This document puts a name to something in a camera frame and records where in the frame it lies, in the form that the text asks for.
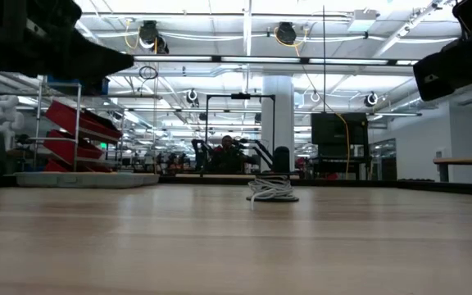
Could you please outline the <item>black monitor on stand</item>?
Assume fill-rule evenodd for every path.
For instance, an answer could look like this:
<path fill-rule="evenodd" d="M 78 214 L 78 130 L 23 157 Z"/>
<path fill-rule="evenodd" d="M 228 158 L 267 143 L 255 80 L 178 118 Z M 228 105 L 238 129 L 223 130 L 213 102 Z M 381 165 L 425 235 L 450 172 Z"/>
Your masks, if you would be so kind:
<path fill-rule="evenodd" d="M 315 175 L 360 180 L 361 168 L 368 170 L 371 160 L 367 131 L 365 113 L 311 114 L 311 143 L 316 146 L 311 164 Z"/>

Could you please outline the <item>black background station frame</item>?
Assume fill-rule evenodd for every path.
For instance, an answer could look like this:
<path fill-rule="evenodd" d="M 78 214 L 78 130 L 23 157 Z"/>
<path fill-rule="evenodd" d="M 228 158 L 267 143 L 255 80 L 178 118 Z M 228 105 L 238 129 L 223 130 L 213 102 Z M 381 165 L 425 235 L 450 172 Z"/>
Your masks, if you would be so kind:
<path fill-rule="evenodd" d="M 250 94 L 250 93 L 231 93 L 231 94 L 207 94 L 206 96 L 206 119 L 205 119 L 205 139 L 204 139 L 204 162 L 201 170 L 201 176 L 204 176 L 210 169 L 210 155 L 213 153 L 213 148 L 208 144 L 209 132 L 211 127 L 209 126 L 209 113 L 210 113 L 210 100 L 212 98 L 230 98 L 232 100 L 250 100 L 251 98 L 269 98 L 273 102 L 273 110 L 276 107 L 276 96 L 272 95 L 261 95 L 261 94 Z"/>

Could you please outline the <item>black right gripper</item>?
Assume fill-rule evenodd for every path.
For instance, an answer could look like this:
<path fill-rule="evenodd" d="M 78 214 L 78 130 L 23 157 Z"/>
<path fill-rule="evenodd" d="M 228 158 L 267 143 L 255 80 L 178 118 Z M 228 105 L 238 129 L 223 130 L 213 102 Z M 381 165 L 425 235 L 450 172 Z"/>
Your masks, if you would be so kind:
<path fill-rule="evenodd" d="M 415 82 L 425 102 L 472 84 L 472 36 L 448 44 L 413 65 Z"/>

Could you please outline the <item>red slanted storage bin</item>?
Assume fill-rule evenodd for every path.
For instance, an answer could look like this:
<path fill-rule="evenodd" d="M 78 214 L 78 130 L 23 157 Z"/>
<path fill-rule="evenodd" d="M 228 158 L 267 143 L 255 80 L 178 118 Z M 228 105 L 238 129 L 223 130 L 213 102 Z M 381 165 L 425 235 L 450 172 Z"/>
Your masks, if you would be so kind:
<path fill-rule="evenodd" d="M 61 160 L 49 159 L 44 171 L 48 172 L 97 172 L 111 173 L 111 169 L 94 163 L 78 163 L 77 167 L 65 163 Z"/>
<path fill-rule="evenodd" d="M 67 133 L 75 135 L 76 119 L 79 118 L 79 137 L 99 140 L 103 143 L 116 144 L 122 133 L 113 123 L 91 111 L 77 111 L 60 102 L 54 101 L 47 109 L 45 116 L 53 123 L 62 127 Z"/>
<path fill-rule="evenodd" d="M 51 129 L 47 133 L 47 138 L 43 141 L 43 146 L 63 161 L 72 163 L 75 157 L 75 143 L 72 142 L 73 138 L 74 137 L 67 132 Z M 78 140 L 76 153 L 77 157 L 99 159 L 102 155 L 102 150 L 95 147 L 87 140 L 80 138 Z"/>

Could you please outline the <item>long ceiling light strip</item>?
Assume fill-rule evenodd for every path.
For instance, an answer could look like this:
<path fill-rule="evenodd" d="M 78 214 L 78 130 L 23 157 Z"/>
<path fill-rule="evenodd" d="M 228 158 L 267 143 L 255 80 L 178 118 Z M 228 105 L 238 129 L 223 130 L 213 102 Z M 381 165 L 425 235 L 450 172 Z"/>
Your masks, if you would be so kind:
<path fill-rule="evenodd" d="M 234 64 L 289 64 L 332 66 L 413 66 L 418 60 L 374 58 L 316 58 L 316 57 L 251 57 L 251 56 L 180 56 L 136 55 L 141 62 L 234 63 Z"/>

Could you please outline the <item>round black cord reel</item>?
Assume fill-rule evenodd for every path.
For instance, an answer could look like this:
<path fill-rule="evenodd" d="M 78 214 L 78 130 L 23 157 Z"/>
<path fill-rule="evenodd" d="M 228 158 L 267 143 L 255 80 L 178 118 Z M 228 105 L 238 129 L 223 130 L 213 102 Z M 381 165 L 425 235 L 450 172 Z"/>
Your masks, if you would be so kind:
<path fill-rule="evenodd" d="M 252 195 L 247 200 L 254 202 L 298 202 L 293 194 L 293 186 L 287 175 L 263 175 L 250 181 L 248 187 Z"/>

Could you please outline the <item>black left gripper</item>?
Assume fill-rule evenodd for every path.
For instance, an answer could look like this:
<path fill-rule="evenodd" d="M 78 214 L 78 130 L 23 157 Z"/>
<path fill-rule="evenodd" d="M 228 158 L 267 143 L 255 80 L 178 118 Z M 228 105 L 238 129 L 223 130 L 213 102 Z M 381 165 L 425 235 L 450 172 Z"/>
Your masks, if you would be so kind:
<path fill-rule="evenodd" d="M 73 0 L 0 0 L 0 71 L 93 80 L 130 68 L 132 55 L 93 43 Z"/>

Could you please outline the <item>person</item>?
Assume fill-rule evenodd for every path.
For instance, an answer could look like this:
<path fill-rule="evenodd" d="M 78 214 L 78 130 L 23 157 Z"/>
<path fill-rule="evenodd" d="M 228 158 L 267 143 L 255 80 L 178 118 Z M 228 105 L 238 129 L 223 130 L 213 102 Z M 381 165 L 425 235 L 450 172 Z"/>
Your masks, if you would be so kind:
<path fill-rule="evenodd" d="M 227 174 L 241 174 L 243 172 L 244 156 L 233 145 L 233 139 L 225 135 L 221 139 L 221 145 L 213 149 L 211 164 L 214 171 Z"/>

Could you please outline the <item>black cylindrical bin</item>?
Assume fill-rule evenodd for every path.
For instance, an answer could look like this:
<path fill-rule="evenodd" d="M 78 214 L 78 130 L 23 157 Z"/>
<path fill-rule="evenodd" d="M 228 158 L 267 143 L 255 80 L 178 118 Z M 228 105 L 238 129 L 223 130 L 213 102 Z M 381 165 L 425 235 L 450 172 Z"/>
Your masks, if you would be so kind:
<path fill-rule="evenodd" d="M 290 151 L 288 147 L 278 146 L 273 154 L 272 170 L 278 174 L 288 174 L 290 169 Z"/>

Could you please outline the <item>grey plastic tool case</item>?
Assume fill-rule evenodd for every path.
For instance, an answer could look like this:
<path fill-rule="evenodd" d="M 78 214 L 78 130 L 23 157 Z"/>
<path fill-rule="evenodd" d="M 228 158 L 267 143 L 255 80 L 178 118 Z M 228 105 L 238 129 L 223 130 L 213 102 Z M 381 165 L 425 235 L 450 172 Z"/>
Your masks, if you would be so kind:
<path fill-rule="evenodd" d="M 20 187 L 28 188 L 138 188 L 158 184 L 159 175 L 125 172 L 20 172 Z"/>

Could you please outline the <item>wooden background table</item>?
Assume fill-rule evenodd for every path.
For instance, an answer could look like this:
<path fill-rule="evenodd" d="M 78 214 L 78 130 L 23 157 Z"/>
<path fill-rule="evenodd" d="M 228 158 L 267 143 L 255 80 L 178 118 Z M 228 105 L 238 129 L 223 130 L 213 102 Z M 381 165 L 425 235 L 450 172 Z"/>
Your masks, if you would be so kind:
<path fill-rule="evenodd" d="M 441 182 L 449 182 L 449 166 L 472 166 L 472 158 L 435 158 L 433 163 L 439 170 Z"/>

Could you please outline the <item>metal bin rack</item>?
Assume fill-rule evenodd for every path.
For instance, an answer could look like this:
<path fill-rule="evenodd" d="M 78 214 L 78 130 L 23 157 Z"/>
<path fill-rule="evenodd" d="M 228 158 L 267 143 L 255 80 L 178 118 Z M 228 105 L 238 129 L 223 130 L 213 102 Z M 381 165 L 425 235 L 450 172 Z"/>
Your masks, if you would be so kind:
<path fill-rule="evenodd" d="M 55 123 L 51 122 L 46 116 L 45 116 L 45 113 L 47 111 L 47 109 L 51 106 L 51 104 L 54 102 L 54 101 L 57 101 L 57 102 L 60 102 L 58 100 L 56 100 L 55 98 L 48 104 L 47 108 L 46 109 L 43 109 L 42 108 L 42 105 L 43 105 L 43 102 L 47 99 L 47 95 L 48 95 L 48 91 L 49 90 L 53 90 L 55 92 L 58 92 L 56 91 L 55 89 L 53 88 L 50 88 L 47 86 L 47 77 L 45 77 L 43 79 L 43 81 L 40 83 L 40 86 L 39 86 L 39 90 L 38 90 L 38 94 L 37 94 L 37 107 L 36 107 L 36 114 L 35 114 L 35 119 L 36 119 L 36 122 L 35 122 L 35 134 L 34 134 L 34 137 L 32 138 L 32 140 L 34 141 L 34 154 L 37 154 L 38 153 L 38 149 L 40 147 L 43 147 L 43 141 L 47 138 L 47 133 L 51 130 L 51 129 L 56 129 L 56 130 L 60 130 L 60 131 L 63 131 L 63 132 L 66 132 L 65 129 L 63 129 L 62 127 L 59 127 L 58 125 L 56 125 Z M 73 107 L 75 108 L 77 111 L 81 111 L 81 110 L 88 110 L 88 111 L 91 111 L 92 113 L 96 114 L 95 112 L 93 112 L 92 110 L 88 109 L 87 107 L 84 107 L 83 106 L 83 98 L 85 96 L 82 96 L 81 95 L 81 86 L 79 86 L 78 88 L 78 94 L 76 96 L 74 95 L 67 95 L 69 97 L 72 97 L 75 99 L 75 105 L 74 106 L 71 106 L 65 102 L 60 102 L 62 104 L 65 104 L 69 107 Z M 120 138 L 120 141 L 116 144 L 113 144 L 113 143 L 106 143 L 107 145 L 107 148 L 106 149 L 101 149 L 100 147 L 100 144 L 102 143 L 101 141 L 99 140 L 92 140 L 92 139 L 88 139 L 88 138 L 83 138 L 85 140 L 87 140 L 88 142 L 90 142 L 92 145 L 94 145 L 96 148 L 99 148 L 102 150 L 102 155 L 99 159 L 88 159 L 88 158 L 82 158 L 82 157 L 77 157 L 77 153 L 76 153 L 76 150 L 77 150 L 77 146 L 78 146 L 78 140 L 80 139 L 79 137 L 79 118 L 76 119 L 76 128 L 75 128 L 75 135 L 72 135 L 74 138 L 72 139 L 72 142 L 75 143 L 75 157 L 74 157 L 74 161 L 72 163 L 67 163 L 71 166 L 73 166 L 74 168 L 77 167 L 77 164 L 80 162 L 80 163 L 94 163 L 94 164 L 98 164 L 98 165 L 101 165 L 101 166 L 106 166 L 108 168 L 111 169 L 112 171 L 112 168 L 111 168 L 111 164 L 108 162 L 108 152 L 109 152 L 109 148 L 111 147 L 117 147 L 118 144 L 120 143 L 121 139 L 123 138 L 123 133 L 122 133 L 122 137 Z M 48 160 L 49 159 L 54 159 L 54 160 L 61 160 L 63 161 L 61 158 L 59 158 L 57 155 L 55 155 L 53 152 L 49 151 L 48 149 L 46 149 L 50 155 L 48 157 Z"/>

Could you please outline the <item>white ceiling box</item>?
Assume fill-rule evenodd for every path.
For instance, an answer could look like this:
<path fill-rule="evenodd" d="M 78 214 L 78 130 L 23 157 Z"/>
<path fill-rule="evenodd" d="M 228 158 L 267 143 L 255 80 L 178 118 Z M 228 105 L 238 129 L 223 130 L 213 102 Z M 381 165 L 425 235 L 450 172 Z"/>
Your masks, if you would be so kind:
<path fill-rule="evenodd" d="M 365 32 L 377 21 L 379 13 L 376 10 L 355 10 L 347 24 L 349 32 Z"/>

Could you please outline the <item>white robot figure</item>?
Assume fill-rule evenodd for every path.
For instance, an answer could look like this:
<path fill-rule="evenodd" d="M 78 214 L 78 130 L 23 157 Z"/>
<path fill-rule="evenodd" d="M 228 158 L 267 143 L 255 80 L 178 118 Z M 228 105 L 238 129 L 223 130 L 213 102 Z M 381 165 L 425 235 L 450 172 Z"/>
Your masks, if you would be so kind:
<path fill-rule="evenodd" d="M 14 146 L 16 131 L 25 126 L 24 115 L 17 110 L 19 98 L 15 95 L 4 95 L 0 98 L 0 134 L 3 135 L 5 149 Z"/>

